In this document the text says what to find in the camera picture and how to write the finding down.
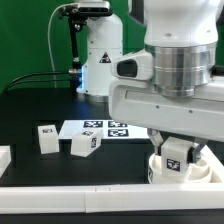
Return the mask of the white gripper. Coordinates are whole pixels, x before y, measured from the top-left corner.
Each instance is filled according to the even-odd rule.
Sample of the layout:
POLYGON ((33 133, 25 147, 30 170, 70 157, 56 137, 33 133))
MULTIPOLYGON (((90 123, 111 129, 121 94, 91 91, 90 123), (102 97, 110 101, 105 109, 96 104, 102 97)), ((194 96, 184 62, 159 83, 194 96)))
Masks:
POLYGON ((159 131, 198 137, 187 154, 187 162, 196 163, 208 140, 224 142, 224 78, 197 87, 192 97, 165 97, 147 81, 115 78, 109 114, 117 122, 151 128, 147 134, 156 155, 163 143, 159 131))

